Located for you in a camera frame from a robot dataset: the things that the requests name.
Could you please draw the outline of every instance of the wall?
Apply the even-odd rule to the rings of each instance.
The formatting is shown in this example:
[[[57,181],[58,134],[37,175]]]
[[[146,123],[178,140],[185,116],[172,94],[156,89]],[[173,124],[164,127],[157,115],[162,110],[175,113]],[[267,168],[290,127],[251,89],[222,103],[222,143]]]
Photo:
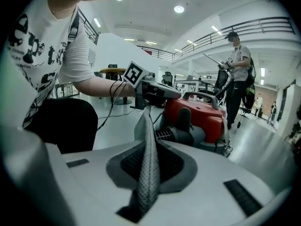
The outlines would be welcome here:
[[[171,62],[154,58],[131,42],[124,41],[121,37],[111,33],[99,35],[95,52],[95,71],[107,68],[109,64],[117,64],[119,68],[127,68],[130,62],[134,61],[142,68],[154,72],[158,79],[158,68],[171,65]]]
[[[277,91],[255,86],[255,99],[259,97],[259,93],[261,93],[262,97],[262,112],[264,115],[269,116],[272,104],[274,101],[277,101]]]
[[[245,4],[238,8],[232,9],[220,16],[222,28],[239,24],[245,21],[273,17],[273,16],[289,16],[284,7],[277,1],[267,2],[265,0]]]
[[[301,87],[297,85],[291,85],[287,89],[285,107],[282,114],[282,119],[279,122],[279,128],[277,134],[282,138],[288,136],[293,128],[293,125],[297,122],[296,111],[301,101]]]

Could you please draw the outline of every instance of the black pants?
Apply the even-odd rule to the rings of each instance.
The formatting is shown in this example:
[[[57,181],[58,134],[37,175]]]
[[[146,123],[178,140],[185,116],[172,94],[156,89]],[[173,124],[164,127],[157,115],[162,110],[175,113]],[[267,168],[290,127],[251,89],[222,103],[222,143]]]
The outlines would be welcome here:
[[[92,105],[72,98],[48,99],[29,126],[44,142],[56,144],[61,153],[93,149],[98,117]]]
[[[246,90],[246,81],[232,82],[227,90],[226,107],[228,124],[233,124],[238,113],[241,98]]]

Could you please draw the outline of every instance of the ceiling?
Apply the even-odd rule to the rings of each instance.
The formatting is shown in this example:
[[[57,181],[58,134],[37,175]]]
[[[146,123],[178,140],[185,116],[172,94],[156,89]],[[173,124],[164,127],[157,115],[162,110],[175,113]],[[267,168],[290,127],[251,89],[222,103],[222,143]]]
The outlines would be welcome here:
[[[227,7],[244,0],[98,0],[92,5],[109,32],[135,39],[136,45],[153,41],[154,48],[170,50],[190,29]],[[185,12],[177,14],[174,7]]]
[[[262,79],[266,86],[282,87],[293,81],[296,68],[301,63],[300,53],[274,48],[251,49],[250,51],[255,63],[256,82],[258,84],[260,84]],[[212,57],[218,61],[226,61],[229,57],[229,52],[214,54]],[[201,72],[202,75],[208,75],[209,73],[206,72],[218,70],[216,62],[204,56],[193,60],[193,64],[194,72]],[[186,76],[188,75],[188,67],[189,64],[186,62],[177,68]],[[265,68],[264,77],[261,77],[261,68]]]

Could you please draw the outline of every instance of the white wall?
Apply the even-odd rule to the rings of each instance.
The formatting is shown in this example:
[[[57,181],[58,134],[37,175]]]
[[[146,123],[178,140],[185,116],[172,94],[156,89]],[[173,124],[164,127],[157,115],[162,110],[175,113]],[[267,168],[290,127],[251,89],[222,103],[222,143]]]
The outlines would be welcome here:
[[[291,85],[287,89],[285,107],[282,114],[282,119],[279,122],[279,128],[277,134],[285,138],[288,136],[296,123],[296,111],[301,101],[301,87],[297,85]]]
[[[249,3],[232,9],[220,16],[222,28],[239,24],[245,21],[274,16],[289,16],[288,12],[277,1],[267,2],[265,0]]]
[[[158,79],[158,68],[171,65],[171,62],[154,58],[131,42],[124,41],[123,38],[111,33],[99,35],[95,52],[95,71],[107,68],[109,64],[117,64],[119,68],[127,68],[130,62],[134,61],[142,68],[154,72]]]

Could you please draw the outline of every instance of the floor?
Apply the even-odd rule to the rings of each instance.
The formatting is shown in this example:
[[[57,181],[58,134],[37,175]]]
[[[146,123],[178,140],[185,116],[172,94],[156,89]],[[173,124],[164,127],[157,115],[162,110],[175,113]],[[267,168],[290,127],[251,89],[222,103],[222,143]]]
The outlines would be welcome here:
[[[101,125],[109,113],[110,100],[82,94],[77,97],[91,103]],[[134,99],[131,100],[132,104],[113,107],[111,117],[96,134],[94,150],[134,140],[134,128],[141,111],[130,108],[134,105]],[[153,107],[152,119],[155,120],[161,112],[162,109]],[[277,194],[293,183],[297,171],[290,146],[274,133],[275,129],[267,125],[265,120],[255,120],[252,114],[247,117],[250,119],[243,118],[241,127],[237,129],[241,118],[238,115],[229,131],[230,144],[233,146],[229,159],[261,178]]]

